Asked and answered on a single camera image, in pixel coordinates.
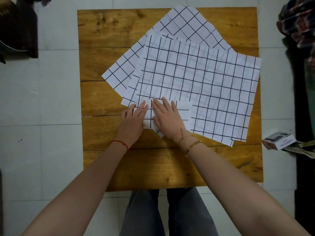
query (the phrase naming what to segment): finger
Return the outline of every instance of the finger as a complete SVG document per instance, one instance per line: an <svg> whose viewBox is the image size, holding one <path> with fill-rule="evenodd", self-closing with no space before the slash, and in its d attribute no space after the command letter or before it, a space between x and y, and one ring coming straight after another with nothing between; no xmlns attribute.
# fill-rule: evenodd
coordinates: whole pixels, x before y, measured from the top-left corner
<svg viewBox="0 0 315 236"><path fill-rule="evenodd" d="M125 119L126 118L127 110L128 109L123 111L123 113L121 114L121 119Z"/></svg>
<svg viewBox="0 0 315 236"><path fill-rule="evenodd" d="M176 104L174 103L174 101L171 102L171 105L172 105L172 109L173 109L174 113L178 113L179 114L179 112L177 110L177 107L176 107Z"/></svg>
<svg viewBox="0 0 315 236"><path fill-rule="evenodd" d="M143 109L143 107L144 107L145 104L146 104L146 102L143 101L143 102L140 104L140 106L137 108L137 110L134 112L134 115L135 115L136 117L139 116L139 114L141 113L141 111L142 111L142 109Z"/></svg>
<svg viewBox="0 0 315 236"><path fill-rule="evenodd" d="M132 105L130 105L130 106L128 107L126 117L132 116L132 111L134 110L134 108L135 108L136 106L137 106L137 105L134 103L134 104L132 104Z"/></svg>
<svg viewBox="0 0 315 236"><path fill-rule="evenodd" d="M143 121L147 111L148 111L149 105L146 105L144 107L144 109L141 111L141 113L139 114L139 118L141 119L141 121Z"/></svg>
<svg viewBox="0 0 315 236"><path fill-rule="evenodd" d="M152 119L154 120L154 123L158 127L158 129L161 129L161 124L160 124L159 119L156 116L153 116Z"/></svg>
<svg viewBox="0 0 315 236"><path fill-rule="evenodd" d="M162 98L162 101L164 103L164 107L167 109L167 111L171 111L172 110L172 107L171 105L168 103L168 101L166 100L166 98Z"/></svg>
<svg viewBox="0 0 315 236"><path fill-rule="evenodd" d="M163 106L163 104L161 104L156 98L153 99L153 102L154 102L155 105L160 109L160 111L161 111L162 113L166 113L166 112L167 112L167 110L166 110L166 108Z"/></svg>
<svg viewBox="0 0 315 236"><path fill-rule="evenodd" d="M158 117L160 117L163 114L155 102L152 102L152 107Z"/></svg>

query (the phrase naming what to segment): hand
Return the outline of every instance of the hand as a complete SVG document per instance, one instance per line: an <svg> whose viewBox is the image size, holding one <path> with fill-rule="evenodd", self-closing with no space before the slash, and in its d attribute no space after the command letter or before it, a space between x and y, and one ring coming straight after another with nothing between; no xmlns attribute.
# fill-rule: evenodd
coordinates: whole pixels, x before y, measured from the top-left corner
<svg viewBox="0 0 315 236"><path fill-rule="evenodd" d="M164 106L157 99L153 99L152 107L156 113L153 120L158 129L165 136L177 142L181 138L181 129L184 131L186 127L174 101L171 102L172 106L168 103L166 98L163 97L162 101Z"/></svg>
<svg viewBox="0 0 315 236"><path fill-rule="evenodd" d="M146 115L149 106L143 101L135 112L136 104L130 105L128 109L124 110L121 115L121 122L118 130L116 140L122 141L130 148L140 137L144 127L144 116Z"/></svg>

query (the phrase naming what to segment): gold bracelet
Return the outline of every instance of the gold bracelet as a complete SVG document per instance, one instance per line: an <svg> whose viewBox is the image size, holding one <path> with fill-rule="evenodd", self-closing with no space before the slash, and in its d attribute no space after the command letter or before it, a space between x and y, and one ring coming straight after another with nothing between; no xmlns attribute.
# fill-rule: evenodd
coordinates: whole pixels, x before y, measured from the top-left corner
<svg viewBox="0 0 315 236"><path fill-rule="evenodd" d="M194 146L196 146L198 143L201 143L201 141L196 141L196 142L194 142L193 144L191 144L188 148L187 148L187 150L186 150L186 154L188 154L188 152L194 147Z"/></svg>
<svg viewBox="0 0 315 236"><path fill-rule="evenodd" d="M193 136L193 135L188 135L188 136L185 136L185 137L184 137L183 128L180 129L180 132L181 132L181 139L179 139L178 144L179 144L184 138L192 137L192 136Z"/></svg>

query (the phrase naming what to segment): small box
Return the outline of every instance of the small box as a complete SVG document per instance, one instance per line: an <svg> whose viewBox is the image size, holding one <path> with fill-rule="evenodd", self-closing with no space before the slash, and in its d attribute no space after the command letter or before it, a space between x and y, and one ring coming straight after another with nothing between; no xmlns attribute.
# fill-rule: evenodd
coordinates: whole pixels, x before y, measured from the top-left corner
<svg viewBox="0 0 315 236"><path fill-rule="evenodd" d="M262 144L264 144L267 149L274 149L278 151L295 142L296 139L293 134L280 131L262 140Z"/></svg>

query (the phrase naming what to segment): gray pants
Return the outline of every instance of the gray pants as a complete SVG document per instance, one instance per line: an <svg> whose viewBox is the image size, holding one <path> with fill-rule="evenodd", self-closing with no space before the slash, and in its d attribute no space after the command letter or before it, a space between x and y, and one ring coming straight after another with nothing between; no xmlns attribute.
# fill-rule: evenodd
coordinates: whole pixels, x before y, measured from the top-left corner
<svg viewBox="0 0 315 236"><path fill-rule="evenodd" d="M133 191L127 206L120 236L164 236L157 207L159 190ZM167 189L170 236L217 236L211 215L197 189Z"/></svg>

